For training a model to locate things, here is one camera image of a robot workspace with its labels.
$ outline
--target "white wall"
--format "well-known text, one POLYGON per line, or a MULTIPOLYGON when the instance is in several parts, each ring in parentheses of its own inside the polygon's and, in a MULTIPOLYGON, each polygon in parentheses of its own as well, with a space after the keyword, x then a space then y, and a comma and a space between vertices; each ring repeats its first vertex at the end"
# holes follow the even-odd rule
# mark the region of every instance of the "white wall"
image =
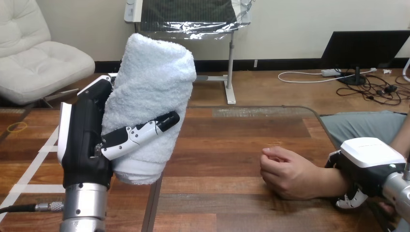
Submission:
MULTIPOLYGON (((37 0, 53 41, 94 60, 120 60, 134 28, 126 0, 37 0)), ((333 31, 396 30, 410 24, 410 0, 256 0, 252 23, 235 33, 235 59, 320 58, 333 31)), ((228 40, 174 40, 195 59, 227 59, 228 40)), ((410 40, 397 57, 410 57, 410 40)))

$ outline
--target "human hand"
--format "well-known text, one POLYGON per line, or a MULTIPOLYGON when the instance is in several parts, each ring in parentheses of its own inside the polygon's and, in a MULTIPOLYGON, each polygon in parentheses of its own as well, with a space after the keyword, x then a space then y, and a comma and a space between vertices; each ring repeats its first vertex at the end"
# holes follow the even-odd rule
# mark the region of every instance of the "human hand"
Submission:
POLYGON ((262 153, 262 178, 279 196, 289 200, 319 197, 321 168, 282 147, 265 148, 262 153))
POLYGON ((270 189, 289 200, 344 195, 351 181, 340 170, 320 168, 282 147, 265 148, 261 175, 270 189))

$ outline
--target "white armchair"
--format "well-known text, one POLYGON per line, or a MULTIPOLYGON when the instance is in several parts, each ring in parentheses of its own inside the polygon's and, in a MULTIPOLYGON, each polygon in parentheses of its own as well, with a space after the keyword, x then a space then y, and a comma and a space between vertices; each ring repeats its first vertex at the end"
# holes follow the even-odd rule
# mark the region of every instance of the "white armchair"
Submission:
POLYGON ((50 40, 35 0, 0 0, 0 96, 23 105, 94 73, 89 55, 50 40))

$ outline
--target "power strip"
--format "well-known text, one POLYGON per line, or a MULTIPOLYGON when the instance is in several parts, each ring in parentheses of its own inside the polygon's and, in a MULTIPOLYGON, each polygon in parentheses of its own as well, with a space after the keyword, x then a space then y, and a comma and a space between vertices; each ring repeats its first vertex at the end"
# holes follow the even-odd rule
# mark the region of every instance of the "power strip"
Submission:
POLYGON ((340 72, 342 70, 340 70, 340 69, 336 69, 336 70, 335 69, 322 70, 322 76, 337 76, 337 75, 340 75, 340 72))

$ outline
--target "gray pants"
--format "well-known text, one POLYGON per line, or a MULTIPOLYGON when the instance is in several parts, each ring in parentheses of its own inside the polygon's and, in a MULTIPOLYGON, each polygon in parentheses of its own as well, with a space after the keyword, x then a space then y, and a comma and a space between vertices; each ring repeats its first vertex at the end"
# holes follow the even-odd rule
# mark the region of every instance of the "gray pants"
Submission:
POLYGON ((360 137, 374 137, 390 144, 405 118, 391 111, 352 112, 323 116, 322 121, 340 148, 344 141, 360 137))

